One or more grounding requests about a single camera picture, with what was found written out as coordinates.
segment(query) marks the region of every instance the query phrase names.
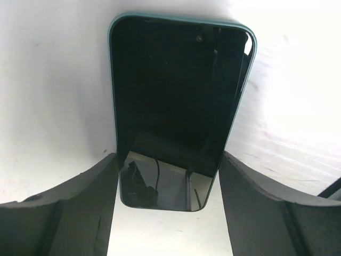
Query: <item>white backdrop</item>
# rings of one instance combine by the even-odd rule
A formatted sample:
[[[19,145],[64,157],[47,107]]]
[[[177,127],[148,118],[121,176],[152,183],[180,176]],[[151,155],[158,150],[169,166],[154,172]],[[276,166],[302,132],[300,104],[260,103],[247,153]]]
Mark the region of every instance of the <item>white backdrop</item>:
[[[56,186],[116,150],[107,34],[126,11],[249,26],[258,54],[227,150],[314,195],[341,176],[338,1],[2,0],[0,203]],[[197,213],[117,200],[109,255],[137,252],[231,252],[218,183]]]

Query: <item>black cable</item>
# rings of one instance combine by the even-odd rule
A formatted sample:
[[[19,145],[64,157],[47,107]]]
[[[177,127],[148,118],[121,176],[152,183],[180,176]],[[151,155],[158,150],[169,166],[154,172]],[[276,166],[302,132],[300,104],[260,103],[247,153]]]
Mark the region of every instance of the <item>black cable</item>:
[[[158,166],[158,177],[156,179],[155,190],[158,191],[158,185],[159,185],[159,179],[160,179],[160,165],[159,165],[159,161],[157,161],[157,159],[155,159],[155,162]]]
[[[201,202],[200,202],[199,194],[198,194],[196,189],[194,189],[194,192],[196,193],[196,197],[197,197],[197,201],[198,201],[198,205],[199,205],[199,210],[201,210],[202,205],[201,205]]]
[[[323,198],[328,198],[341,189],[341,178],[331,184],[328,188],[322,191],[318,196]]]

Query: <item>phone screen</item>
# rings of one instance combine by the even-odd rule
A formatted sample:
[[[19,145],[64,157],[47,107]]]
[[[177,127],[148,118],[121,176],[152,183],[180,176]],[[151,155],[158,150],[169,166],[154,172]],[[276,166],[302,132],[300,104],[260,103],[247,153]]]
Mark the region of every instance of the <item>phone screen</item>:
[[[206,203],[251,54],[240,28],[124,17],[110,33],[121,197],[132,207]]]

